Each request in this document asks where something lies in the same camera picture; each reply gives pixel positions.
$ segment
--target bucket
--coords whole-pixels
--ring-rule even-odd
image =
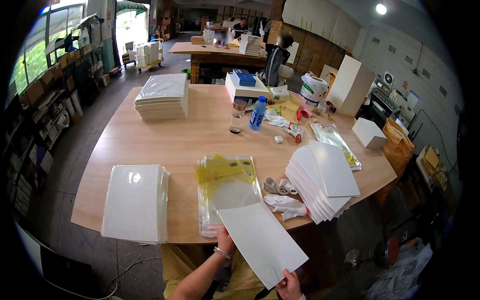
[[[182,73],[187,73],[187,80],[190,80],[190,69],[181,70]]]
[[[305,73],[301,79],[303,85],[300,89],[300,95],[307,100],[307,104],[317,106],[320,99],[323,99],[326,91],[328,91],[328,83],[318,77],[312,78],[310,73]]]

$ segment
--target wooden workbench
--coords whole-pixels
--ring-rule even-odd
[[[190,80],[192,84],[199,84],[201,63],[217,63],[263,68],[267,59],[259,56],[241,54],[238,47],[225,49],[213,45],[192,45],[191,42],[175,43],[168,53],[191,54]]]
[[[222,85],[192,84],[188,117],[148,122],[142,121],[133,108],[133,101],[141,89],[132,89],[100,136],[80,181],[71,221],[100,231],[108,181],[114,165],[161,164],[170,172],[168,242],[215,242],[216,239],[203,238],[198,233],[194,175],[197,160],[215,154],[252,156],[259,182],[266,177],[279,182],[299,145],[282,128],[266,122],[258,131],[250,129],[249,115],[243,120],[242,131],[232,134],[228,130],[231,102]],[[332,123],[323,117],[318,117],[318,121]],[[373,151],[362,145],[351,130],[353,121],[351,116],[333,115],[333,123],[362,163],[362,170],[354,171],[361,193],[357,201],[360,201],[392,181],[396,174],[380,150]],[[282,144],[275,142],[276,135],[283,137]],[[314,139],[310,128],[305,126],[300,146]],[[286,229],[312,222],[308,216],[284,222],[280,213],[275,215]]]

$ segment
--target yellow plastic bag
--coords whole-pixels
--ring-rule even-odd
[[[381,150],[396,173],[396,178],[373,194],[373,198],[380,206],[385,203],[385,198],[402,177],[408,161],[412,158],[415,146],[412,144],[402,128],[390,118],[387,118],[382,132],[387,141]]]

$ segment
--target blue box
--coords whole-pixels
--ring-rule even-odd
[[[255,86],[257,82],[247,70],[233,69],[233,75],[242,86]]]

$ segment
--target bracelet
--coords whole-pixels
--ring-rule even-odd
[[[232,258],[232,256],[231,256],[228,252],[223,251],[223,250],[220,249],[219,247],[213,248],[213,251],[217,252],[218,254],[221,254],[221,255],[225,256],[226,259]]]

